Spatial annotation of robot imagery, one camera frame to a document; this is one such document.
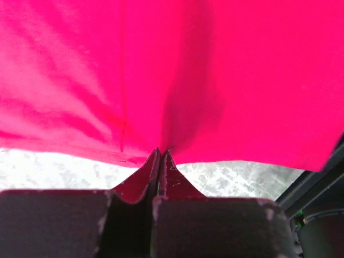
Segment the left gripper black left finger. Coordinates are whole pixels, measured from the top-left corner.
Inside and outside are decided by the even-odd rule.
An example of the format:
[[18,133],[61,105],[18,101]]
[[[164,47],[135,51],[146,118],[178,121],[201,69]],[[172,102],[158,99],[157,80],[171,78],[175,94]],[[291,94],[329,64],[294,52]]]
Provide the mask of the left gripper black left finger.
[[149,257],[161,154],[109,190],[1,192],[1,257]]

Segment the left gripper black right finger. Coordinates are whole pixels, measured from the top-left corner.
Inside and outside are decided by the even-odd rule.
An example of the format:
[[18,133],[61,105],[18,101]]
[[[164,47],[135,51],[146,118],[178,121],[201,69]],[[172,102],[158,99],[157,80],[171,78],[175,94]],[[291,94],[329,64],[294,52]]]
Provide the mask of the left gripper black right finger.
[[152,201],[152,257],[295,257],[289,221],[265,198],[200,193],[166,151]]

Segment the pink-red t shirt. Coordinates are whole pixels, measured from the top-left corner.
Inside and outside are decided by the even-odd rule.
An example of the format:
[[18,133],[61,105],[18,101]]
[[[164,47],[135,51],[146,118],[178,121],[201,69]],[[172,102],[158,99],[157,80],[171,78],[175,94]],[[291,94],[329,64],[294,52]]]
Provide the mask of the pink-red t shirt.
[[343,1],[1,1],[2,147],[320,171],[342,134]]

